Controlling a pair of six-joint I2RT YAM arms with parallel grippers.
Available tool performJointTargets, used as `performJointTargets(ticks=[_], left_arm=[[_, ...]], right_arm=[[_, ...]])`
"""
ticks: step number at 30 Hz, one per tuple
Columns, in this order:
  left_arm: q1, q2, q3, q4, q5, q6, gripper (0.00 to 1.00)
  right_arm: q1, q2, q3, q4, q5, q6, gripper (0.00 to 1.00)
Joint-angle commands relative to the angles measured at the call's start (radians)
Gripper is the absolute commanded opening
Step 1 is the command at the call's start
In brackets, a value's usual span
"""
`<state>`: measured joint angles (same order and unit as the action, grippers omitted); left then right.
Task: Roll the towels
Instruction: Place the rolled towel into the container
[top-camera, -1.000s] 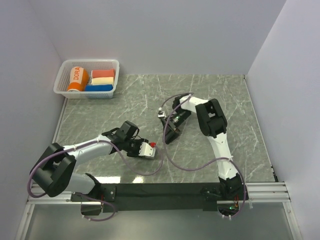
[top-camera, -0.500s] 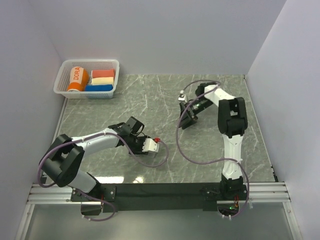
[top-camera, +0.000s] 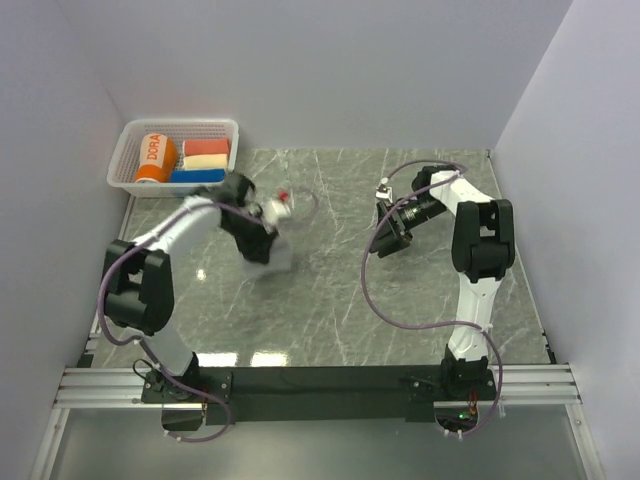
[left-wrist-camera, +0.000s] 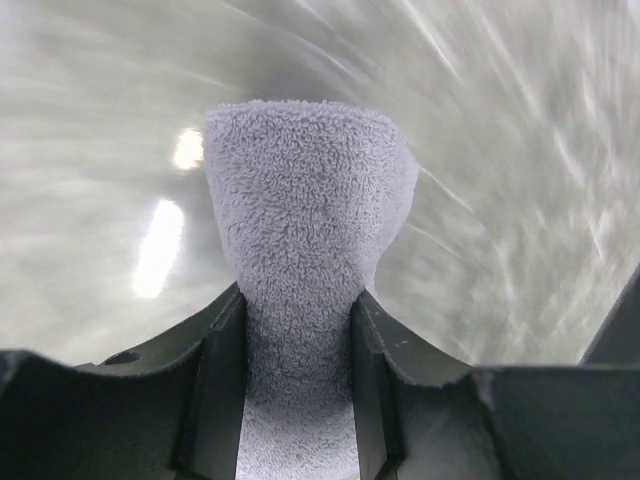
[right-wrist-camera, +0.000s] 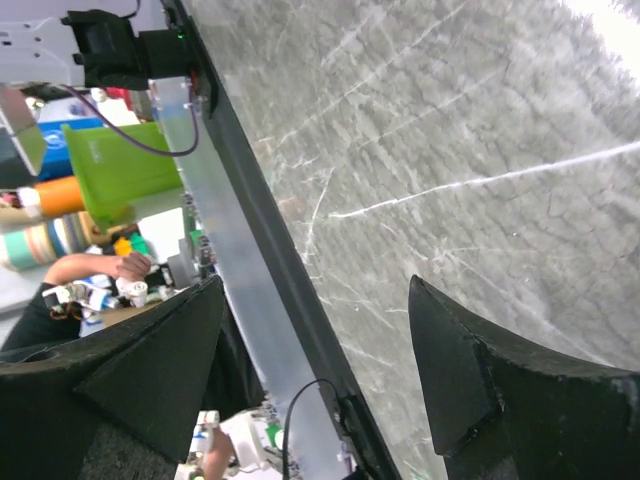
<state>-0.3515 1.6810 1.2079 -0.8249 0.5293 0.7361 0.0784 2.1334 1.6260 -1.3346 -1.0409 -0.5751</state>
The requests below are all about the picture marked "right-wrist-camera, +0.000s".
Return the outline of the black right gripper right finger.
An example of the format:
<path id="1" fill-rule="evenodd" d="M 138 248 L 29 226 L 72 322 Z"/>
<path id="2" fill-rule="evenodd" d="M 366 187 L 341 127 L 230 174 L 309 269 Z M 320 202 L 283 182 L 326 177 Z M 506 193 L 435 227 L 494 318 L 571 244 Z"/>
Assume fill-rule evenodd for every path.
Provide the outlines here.
<path id="1" fill-rule="evenodd" d="M 635 479 L 639 376 L 543 347 L 409 286 L 435 452 L 451 479 Z"/>

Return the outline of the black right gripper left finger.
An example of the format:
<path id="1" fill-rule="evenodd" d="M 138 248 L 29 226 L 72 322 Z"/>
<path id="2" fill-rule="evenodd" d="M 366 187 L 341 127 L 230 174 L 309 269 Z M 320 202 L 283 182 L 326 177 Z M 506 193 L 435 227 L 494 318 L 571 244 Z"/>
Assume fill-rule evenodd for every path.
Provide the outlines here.
<path id="1" fill-rule="evenodd" d="M 170 479 L 224 318 L 209 278 L 87 337 L 1 356 L 5 479 Z"/>

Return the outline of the person forearm in background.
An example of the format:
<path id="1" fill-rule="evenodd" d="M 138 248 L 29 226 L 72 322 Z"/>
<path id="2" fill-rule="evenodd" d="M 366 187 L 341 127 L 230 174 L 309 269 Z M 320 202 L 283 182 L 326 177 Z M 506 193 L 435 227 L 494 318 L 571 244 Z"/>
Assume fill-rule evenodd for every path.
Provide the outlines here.
<path id="1" fill-rule="evenodd" d="M 43 282 L 60 286 L 94 275 L 116 276 L 122 258 L 118 256 L 79 253 L 57 260 L 45 274 Z"/>

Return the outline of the background person hand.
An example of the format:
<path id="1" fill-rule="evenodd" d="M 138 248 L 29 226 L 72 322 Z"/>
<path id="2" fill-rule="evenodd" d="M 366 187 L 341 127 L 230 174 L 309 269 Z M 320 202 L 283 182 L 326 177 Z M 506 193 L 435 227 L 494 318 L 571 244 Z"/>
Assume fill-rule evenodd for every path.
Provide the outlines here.
<path id="1" fill-rule="evenodd" d="M 116 258 L 114 275 L 127 281 L 143 281 L 150 273 L 152 262 L 139 252 Z"/>

